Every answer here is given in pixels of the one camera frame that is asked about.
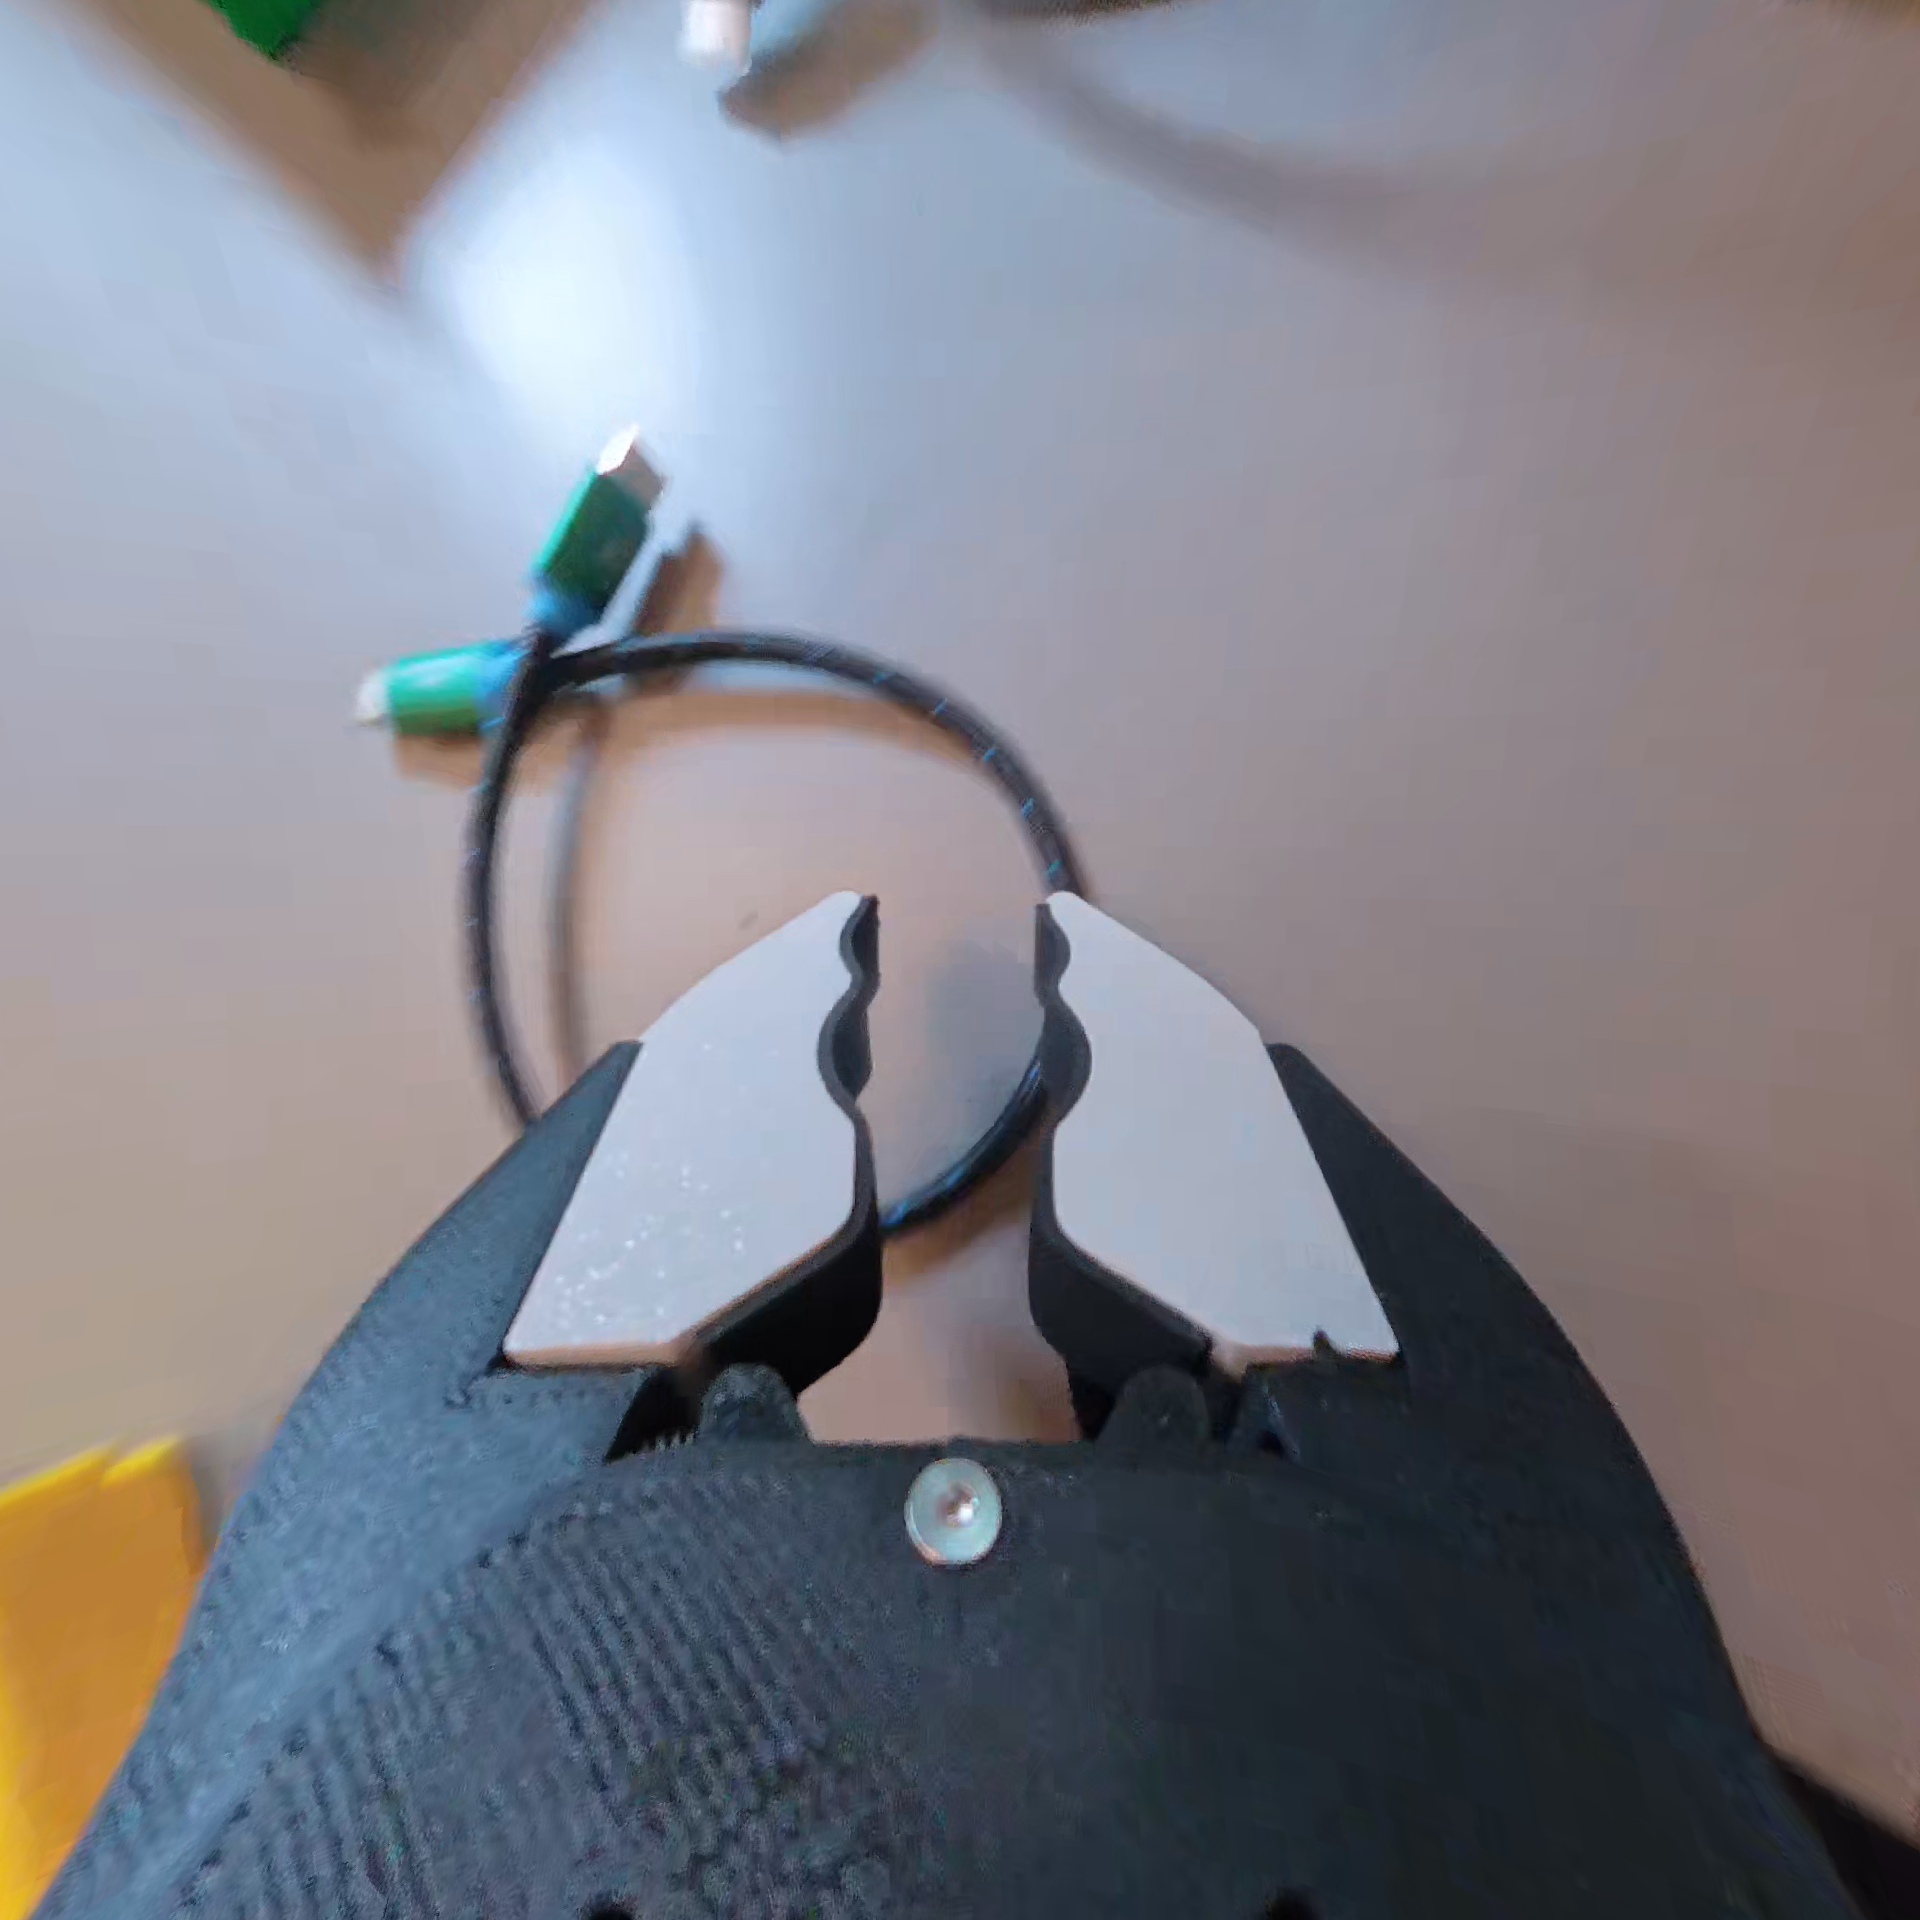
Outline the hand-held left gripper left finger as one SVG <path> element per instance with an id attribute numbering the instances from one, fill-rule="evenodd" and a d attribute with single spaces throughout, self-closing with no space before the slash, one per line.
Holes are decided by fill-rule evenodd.
<path id="1" fill-rule="evenodd" d="M 521 1372 L 759 1366 L 793 1395 L 880 1313 L 874 897 L 832 894 L 675 1000 L 627 1078 L 503 1340 Z"/>

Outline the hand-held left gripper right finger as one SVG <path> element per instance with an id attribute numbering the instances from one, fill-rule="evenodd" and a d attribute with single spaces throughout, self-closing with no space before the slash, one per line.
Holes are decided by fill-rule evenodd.
<path id="1" fill-rule="evenodd" d="M 1402 1343 L 1257 1025 L 1079 894 L 1037 914 L 1040 1081 L 1026 1302 L 1096 1439 L 1136 1378 L 1216 1433 L 1249 1374 L 1399 1366 Z"/>

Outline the black hdmi cable green plugs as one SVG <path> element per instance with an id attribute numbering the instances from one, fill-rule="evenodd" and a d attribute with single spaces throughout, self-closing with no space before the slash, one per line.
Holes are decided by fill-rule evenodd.
<path id="1" fill-rule="evenodd" d="M 472 1031 L 505 1113 L 544 1111 L 512 1036 L 496 938 L 496 855 L 520 760 L 543 721 L 599 689 L 643 689 L 708 665 L 775 668 L 849 687 L 908 714 L 969 758 L 1011 802 L 1042 894 L 1084 894 L 1065 819 L 1011 738 L 977 708 L 898 663 L 840 642 L 772 632 L 672 632 L 700 537 L 657 550 L 666 480 L 633 431 L 595 458 L 544 536 L 521 632 L 400 656 L 370 670 L 355 721 L 411 744 L 481 746 L 465 831 L 465 987 Z"/>

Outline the yellow plastic bin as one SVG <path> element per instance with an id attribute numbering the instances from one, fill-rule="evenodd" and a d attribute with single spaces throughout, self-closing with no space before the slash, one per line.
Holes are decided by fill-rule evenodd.
<path id="1" fill-rule="evenodd" d="M 127 1759 L 207 1567 L 185 1447 L 3 1490 L 3 1916 L 32 1913 Z"/>

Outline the green plastic bin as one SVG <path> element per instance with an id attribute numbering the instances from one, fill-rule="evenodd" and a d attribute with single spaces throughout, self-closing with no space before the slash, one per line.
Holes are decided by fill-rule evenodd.
<path id="1" fill-rule="evenodd" d="M 226 25 L 229 34 L 252 52 L 283 63 L 315 27 L 325 2 L 315 0 L 215 0 L 207 8 Z"/>

